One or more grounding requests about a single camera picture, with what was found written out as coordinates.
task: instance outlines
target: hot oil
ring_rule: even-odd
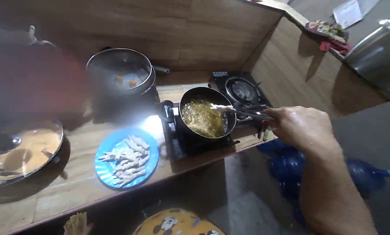
[[[197,97],[182,108],[182,119],[196,133],[218,138],[225,135],[228,119],[224,112],[211,109],[211,102],[205,97]]]

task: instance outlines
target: kitchen counter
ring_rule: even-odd
[[[158,76],[159,98],[161,101],[169,99],[179,102],[188,89],[206,86],[210,75],[211,72],[202,71],[171,72]],[[68,126],[69,123],[63,122],[63,125]],[[94,157],[101,141],[113,131],[126,126],[123,123],[101,122],[92,118],[72,131],[65,131],[66,138],[57,154],[61,158],[59,162],[50,162],[29,178],[0,188],[0,234],[13,234],[54,218],[85,210],[90,205],[130,193],[263,143],[257,138],[255,128],[236,128],[231,136],[240,143],[234,147],[172,162],[165,146],[160,118],[155,114],[148,115],[131,126],[145,129],[157,140],[160,150],[157,167],[145,183],[129,190],[117,191],[108,188],[98,179]]]

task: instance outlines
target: cooking pot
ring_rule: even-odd
[[[179,125],[182,127],[181,129],[186,133],[189,134],[193,137],[197,137],[202,141],[209,141],[209,142],[214,142],[219,140],[222,137],[228,136],[229,133],[234,129],[235,123],[236,123],[236,114],[233,112],[225,112],[228,120],[228,128],[225,131],[223,136],[219,137],[207,137],[200,135],[196,133],[195,131],[192,131],[191,128],[189,128],[186,123],[182,120],[182,108],[185,106],[185,104],[190,103],[190,101],[195,98],[195,97],[206,97],[207,100],[213,104],[220,104],[220,105],[231,105],[230,101],[221,93],[218,91],[208,88],[208,87],[195,87],[187,92],[185,92],[180,99],[179,103],[179,116],[176,118],[176,125]],[[173,102],[170,100],[165,100],[161,104],[161,115],[159,117],[167,122],[167,123],[173,123],[175,118],[173,114]]]
[[[144,94],[156,80],[149,59],[138,51],[125,48],[107,49],[93,55],[86,69],[98,92],[110,97]]]

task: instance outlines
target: pan handle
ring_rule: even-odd
[[[173,102],[171,102],[170,100],[165,100],[162,103],[160,103],[159,117],[161,118],[161,120],[165,121],[166,123],[174,122]]]

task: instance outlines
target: hand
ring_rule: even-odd
[[[302,106],[266,109],[265,112],[274,118],[269,120],[273,133],[301,151],[339,147],[326,112]]]

